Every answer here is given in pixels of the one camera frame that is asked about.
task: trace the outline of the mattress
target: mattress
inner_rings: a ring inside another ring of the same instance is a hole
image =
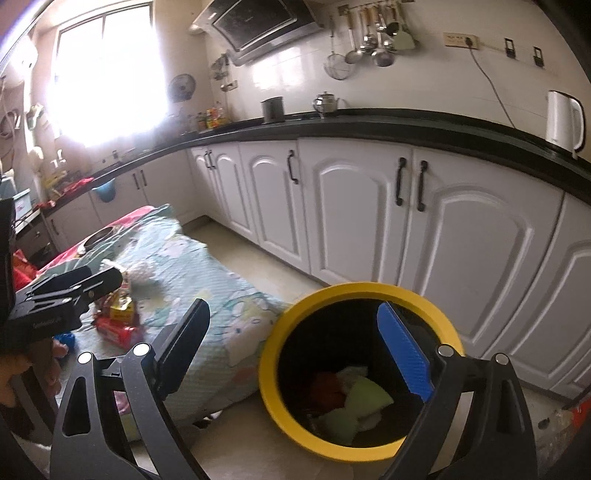
[[[209,304],[209,330],[179,390],[165,402],[177,424],[226,408],[258,389],[262,347],[286,303],[258,291],[213,258],[206,244],[183,235],[169,206],[123,222],[116,234],[92,251],[80,258],[65,255],[40,278],[83,265],[96,273],[105,258],[126,268],[147,265],[145,270],[152,272],[151,278],[132,282],[147,342],[165,325],[177,323],[195,299]],[[74,333],[77,354],[90,351],[101,359],[126,353],[97,333],[92,310],[81,320],[82,327]],[[64,379],[74,362],[71,355]]]

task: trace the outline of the yellow trash bin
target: yellow trash bin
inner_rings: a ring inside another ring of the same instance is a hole
[[[293,441],[322,457],[343,462],[392,458],[418,417],[423,403],[408,391],[376,326],[383,301],[398,305],[412,325],[428,332],[434,344],[447,343],[464,355],[447,317],[431,302],[401,287],[359,282],[324,288],[289,308],[278,320],[263,350],[259,386],[267,410]],[[323,440],[306,429],[298,410],[301,385],[313,371],[338,371],[367,365],[368,377],[394,399],[382,421],[358,434],[352,446]]]

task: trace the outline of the blue gripper pad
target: blue gripper pad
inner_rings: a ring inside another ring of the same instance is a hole
[[[429,360],[387,302],[378,307],[378,330],[408,389],[424,402],[429,400],[434,390]]]

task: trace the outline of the bottle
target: bottle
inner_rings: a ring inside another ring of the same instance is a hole
[[[207,109],[207,128],[217,127],[217,110],[215,108]]]
[[[197,115],[197,131],[202,132],[203,130],[207,130],[207,115],[199,112]]]
[[[217,125],[220,127],[221,125],[227,125],[229,123],[226,112],[222,107],[220,102],[216,102],[216,112],[217,112]]]

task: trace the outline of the white kettle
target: white kettle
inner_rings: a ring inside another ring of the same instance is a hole
[[[585,113],[575,97],[550,90],[548,92],[548,118],[546,141],[570,151],[577,157],[585,146]]]

